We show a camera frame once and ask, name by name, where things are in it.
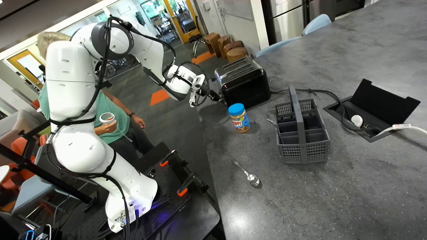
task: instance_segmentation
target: black toaster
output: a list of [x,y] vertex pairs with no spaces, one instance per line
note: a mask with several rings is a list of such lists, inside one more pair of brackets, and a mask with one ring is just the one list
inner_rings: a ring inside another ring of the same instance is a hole
[[265,70],[249,56],[217,68],[215,76],[227,106],[249,108],[271,97]]

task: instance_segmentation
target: blue lid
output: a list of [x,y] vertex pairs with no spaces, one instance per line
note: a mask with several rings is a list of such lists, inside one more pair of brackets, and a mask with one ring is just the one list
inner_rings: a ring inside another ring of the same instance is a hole
[[231,116],[237,116],[245,111],[245,106],[241,103],[235,103],[228,108],[228,112]]

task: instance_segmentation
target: gray countertop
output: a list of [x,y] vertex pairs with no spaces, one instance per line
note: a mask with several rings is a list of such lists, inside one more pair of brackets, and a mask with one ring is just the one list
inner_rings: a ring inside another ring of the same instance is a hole
[[[345,98],[363,78],[421,101],[406,121],[427,129],[427,1],[381,0],[256,59],[272,91],[326,89]],[[319,108],[334,102],[312,97]],[[289,101],[287,92],[270,101]],[[227,239],[427,239],[427,136],[410,129],[374,143],[344,130],[323,109],[327,163],[285,165],[267,102],[247,109],[252,127],[233,128],[227,109],[199,107]],[[252,188],[238,160],[262,181]]]

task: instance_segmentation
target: jar label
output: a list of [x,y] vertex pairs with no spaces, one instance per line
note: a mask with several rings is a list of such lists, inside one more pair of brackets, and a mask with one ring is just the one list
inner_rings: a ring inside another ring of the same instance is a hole
[[245,114],[239,119],[232,119],[234,127],[238,132],[245,132],[251,127],[248,116]]

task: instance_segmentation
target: wooden stool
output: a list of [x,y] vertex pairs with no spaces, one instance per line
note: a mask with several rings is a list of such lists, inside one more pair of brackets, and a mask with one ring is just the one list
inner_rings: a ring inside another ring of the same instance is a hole
[[244,47],[236,47],[227,52],[228,62],[236,61],[248,55],[248,50]]
[[222,36],[220,39],[218,39],[218,46],[219,46],[219,49],[221,50],[221,55],[225,59],[227,58],[227,53],[224,51],[224,46],[229,44],[230,42],[231,42],[231,39],[229,35]]
[[228,51],[230,51],[231,49],[236,48],[236,47],[243,47],[243,42],[242,41],[234,41],[232,43],[226,44],[224,46],[225,55],[227,56]]
[[219,50],[219,46],[218,46],[218,39],[219,39],[219,34],[216,32],[210,33],[207,36],[205,36],[205,43],[209,49],[209,52],[211,54],[215,53],[217,58],[221,56],[221,50]]

